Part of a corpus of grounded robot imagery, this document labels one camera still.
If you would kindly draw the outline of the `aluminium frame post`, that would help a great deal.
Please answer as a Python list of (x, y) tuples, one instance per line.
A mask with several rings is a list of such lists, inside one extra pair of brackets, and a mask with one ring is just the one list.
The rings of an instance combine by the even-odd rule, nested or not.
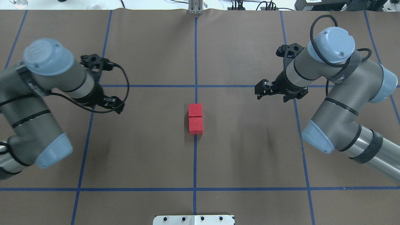
[(188, 14), (202, 15), (204, 13), (204, 0), (188, 0)]

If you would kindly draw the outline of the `brown paper table mat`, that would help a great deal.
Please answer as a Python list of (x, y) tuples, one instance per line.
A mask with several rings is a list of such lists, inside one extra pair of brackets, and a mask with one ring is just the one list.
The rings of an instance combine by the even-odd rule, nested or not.
[(325, 98), (257, 100), (324, 12), (1, 11), (1, 68), (38, 38), (120, 64), (121, 114), (45, 98), (73, 153), (1, 181), (2, 225), (151, 225), (158, 215), (229, 214), (237, 225), (398, 225), (399, 187), (342, 152), (302, 143)]

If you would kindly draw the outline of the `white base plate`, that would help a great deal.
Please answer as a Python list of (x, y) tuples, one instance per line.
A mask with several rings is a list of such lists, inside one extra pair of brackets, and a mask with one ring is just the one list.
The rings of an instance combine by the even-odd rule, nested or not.
[(234, 225), (232, 215), (159, 215), (153, 225)]

